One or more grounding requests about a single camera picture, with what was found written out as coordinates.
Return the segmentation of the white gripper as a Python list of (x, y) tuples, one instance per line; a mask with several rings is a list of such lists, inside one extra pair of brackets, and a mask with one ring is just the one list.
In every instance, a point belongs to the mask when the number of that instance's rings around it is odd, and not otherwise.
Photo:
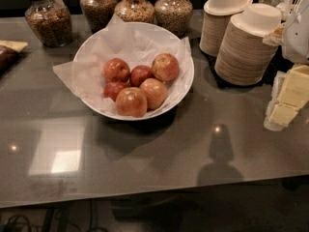
[(267, 34), (263, 43), (270, 46), (283, 43), (283, 57), (299, 63), (274, 77), (264, 127), (282, 131), (309, 102), (309, 66), (300, 65), (309, 64), (309, 0), (302, 0), (286, 24), (280, 24)]

